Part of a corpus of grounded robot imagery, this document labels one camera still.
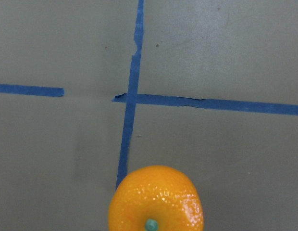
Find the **orange fruit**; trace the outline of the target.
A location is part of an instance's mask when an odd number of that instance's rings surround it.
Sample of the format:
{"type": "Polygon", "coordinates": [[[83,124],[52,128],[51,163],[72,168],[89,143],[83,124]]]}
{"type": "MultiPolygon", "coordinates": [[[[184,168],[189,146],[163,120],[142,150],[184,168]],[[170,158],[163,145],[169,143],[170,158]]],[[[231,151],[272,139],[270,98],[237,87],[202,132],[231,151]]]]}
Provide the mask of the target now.
{"type": "Polygon", "coordinates": [[[108,212],[111,231],[202,231],[204,215],[193,182],[168,166],[129,173],[117,187],[108,212]]]}

